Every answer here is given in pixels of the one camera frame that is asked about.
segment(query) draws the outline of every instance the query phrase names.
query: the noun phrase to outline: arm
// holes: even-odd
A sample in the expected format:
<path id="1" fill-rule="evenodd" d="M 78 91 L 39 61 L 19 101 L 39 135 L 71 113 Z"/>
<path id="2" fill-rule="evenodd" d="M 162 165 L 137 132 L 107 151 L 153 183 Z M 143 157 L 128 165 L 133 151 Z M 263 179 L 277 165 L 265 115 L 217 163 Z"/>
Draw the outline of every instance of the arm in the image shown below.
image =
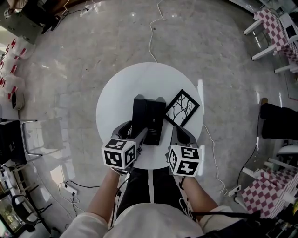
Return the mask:
<path id="1" fill-rule="evenodd" d="M 11 0 L 9 1 L 9 9 L 15 9 L 15 6 L 17 5 L 18 0 Z"/>
<path id="2" fill-rule="evenodd" d="M 109 223 L 119 182 L 119 174 L 109 169 L 101 187 L 93 197 L 87 212 L 94 213 Z"/>
<path id="3" fill-rule="evenodd" d="M 216 202 L 204 191 L 194 177 L 185 177 L 182 186 L 194 212 L 209 212 L 218 207 Z M 197 216 L 196 218 L 200 221 L 202 216 Z"/>

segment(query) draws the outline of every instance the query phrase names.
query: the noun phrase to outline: black pants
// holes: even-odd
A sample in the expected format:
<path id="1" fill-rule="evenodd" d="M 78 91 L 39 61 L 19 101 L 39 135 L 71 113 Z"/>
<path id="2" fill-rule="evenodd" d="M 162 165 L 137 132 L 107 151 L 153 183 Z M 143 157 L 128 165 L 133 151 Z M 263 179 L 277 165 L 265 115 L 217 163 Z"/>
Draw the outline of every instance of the black pants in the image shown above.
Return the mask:
<path id="1" fill-rule="evenodd" d="M 298 112 L 273 104 L 261 106 L 261 119 L 265 119 L 263 138 L 298 140 Z"/>
<path id="2" fill-rule="evenodd" d="M 38 7 L 36 0 L 29 0 L 22 13 L 37 25 L 52 26 L 55 22 L 55 17 Z"/>
<path id="3" fill-rule="evenodd" d="M 183 212 L 179 204 L 182 198 L 174 177 L 169 175 L 169 167 L 153 170 L 154 203 L 168 204 Z M 134 169 L 117 211 L 117 217 L 128 207 L 150 203 L 148 170 Z"/>

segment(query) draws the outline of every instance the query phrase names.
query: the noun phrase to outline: checkered fabric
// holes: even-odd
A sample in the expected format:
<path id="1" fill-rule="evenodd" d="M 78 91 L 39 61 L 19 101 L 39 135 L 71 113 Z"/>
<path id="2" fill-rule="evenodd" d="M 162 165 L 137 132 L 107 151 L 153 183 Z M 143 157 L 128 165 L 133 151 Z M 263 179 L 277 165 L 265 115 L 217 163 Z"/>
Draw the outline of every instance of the checkered fabric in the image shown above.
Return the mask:
<path id="1" fill-rule="evenodd" d="M 298 170 L 283 169 L 278 172 L 260 171 L 250 186 L 242 191 L 249 213 L 261 211 L 262 218 L 273 218 L 283 209 L 284 192 L 292 192 L 298 183 Z"/>
<path id="2" fill-rule="evenodd" d="M 255 20 L 260 19 L 266 29 L 272 45 L 276 46 L 276 51 L 282 51 L 287 58 L 298 64 L 298 49 L 294 43 L 288 43 L 284 33 L 284 28 L 277 16 L 268 9 L 255 13 Z"/>

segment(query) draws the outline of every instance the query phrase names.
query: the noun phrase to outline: tree branch artwork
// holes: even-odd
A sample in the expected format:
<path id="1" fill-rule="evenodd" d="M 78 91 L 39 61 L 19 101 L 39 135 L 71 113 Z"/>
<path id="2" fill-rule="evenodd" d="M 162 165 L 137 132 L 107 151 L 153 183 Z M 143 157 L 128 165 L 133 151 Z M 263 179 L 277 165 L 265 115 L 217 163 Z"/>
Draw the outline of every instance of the tree branch artwork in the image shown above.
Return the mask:
<path id="1" fill-rule="evenodd" d="M 184 126 L 200 105 L 181 90 L 166 108 L 165 118 L 172 125 Z"/>

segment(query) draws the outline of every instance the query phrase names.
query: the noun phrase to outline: white bag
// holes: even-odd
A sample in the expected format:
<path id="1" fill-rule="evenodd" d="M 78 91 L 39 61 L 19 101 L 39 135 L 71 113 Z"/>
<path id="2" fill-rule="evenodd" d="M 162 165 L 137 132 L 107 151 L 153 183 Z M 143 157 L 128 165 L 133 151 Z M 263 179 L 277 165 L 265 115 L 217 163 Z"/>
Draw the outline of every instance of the white bag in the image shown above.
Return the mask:
<path id="1" fill-rule="evenodd" d="M 8 99 L 11 99 L 11 96 L 17 90 L 21 92 L 25 88 L 25 81 L 24 79 L 14 76 L 13 74 L 8 74 L 5 77 L 1 77 L 0 79 L 0 86 L 4 90 L 4 93 L 7 93 Z"/>
<path id="2" fill-rule="evenodd" d="M 22 36 L 14 39 L 11 43 L 12 52 L 22 59 L 28 59 L 35 50 L 35 45 L 27 42 Z"/>
<path id="3" fill-rule="evenodd" d="M 5 59 L 14 59 L 17 61 L 19 59 L 19 56 L 15 55 L 13 51 L 10 49 L 10 45 L 6 47 L 5 55 L 4 55 L 4 60 Z"/>
<path id="4" fill-rule="evenodd" d="M 14 58 L 4 58 L 0 62 L 1 77 L 4 77 L 10 73 L 15 73 L 17 69 L 17 63 Z"/>

